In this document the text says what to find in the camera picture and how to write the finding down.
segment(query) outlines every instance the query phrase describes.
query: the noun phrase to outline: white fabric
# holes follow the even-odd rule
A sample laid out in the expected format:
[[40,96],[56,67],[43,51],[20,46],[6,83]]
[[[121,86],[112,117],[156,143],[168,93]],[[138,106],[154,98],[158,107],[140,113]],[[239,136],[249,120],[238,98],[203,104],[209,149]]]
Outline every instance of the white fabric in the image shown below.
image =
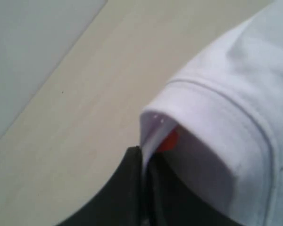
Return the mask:
[[283,226],[283,1],[191,60],[141,115],[184,129],[166,159],[204,201],[240,224]]

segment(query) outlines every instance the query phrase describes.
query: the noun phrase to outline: white wall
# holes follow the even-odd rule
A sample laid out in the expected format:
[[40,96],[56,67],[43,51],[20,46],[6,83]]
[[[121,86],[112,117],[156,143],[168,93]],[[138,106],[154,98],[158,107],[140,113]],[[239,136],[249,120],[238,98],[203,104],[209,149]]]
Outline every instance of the white wall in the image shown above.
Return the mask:
[[105,2],[0,0],[0,137]]

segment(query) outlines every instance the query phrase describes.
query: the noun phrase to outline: beige surface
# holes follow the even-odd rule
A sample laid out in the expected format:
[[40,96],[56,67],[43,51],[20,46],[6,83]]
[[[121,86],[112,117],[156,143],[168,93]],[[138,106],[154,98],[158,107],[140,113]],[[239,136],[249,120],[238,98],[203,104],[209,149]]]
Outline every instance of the beige surface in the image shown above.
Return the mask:
[[85,204],[165,81],[266,4],[109,1],[0,140],[0,226],[50,226]]

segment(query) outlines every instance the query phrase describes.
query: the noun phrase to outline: red object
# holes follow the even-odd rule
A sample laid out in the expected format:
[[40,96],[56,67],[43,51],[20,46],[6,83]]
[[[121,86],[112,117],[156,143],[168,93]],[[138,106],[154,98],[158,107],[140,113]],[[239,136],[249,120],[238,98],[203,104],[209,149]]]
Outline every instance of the red object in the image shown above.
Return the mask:
[[178,133],[176,129],[172,130],[170,134],[165,138],[165,140],[159,145],[156,152],[164,152],[166,150],[170,150],[175,147],[178,141]]

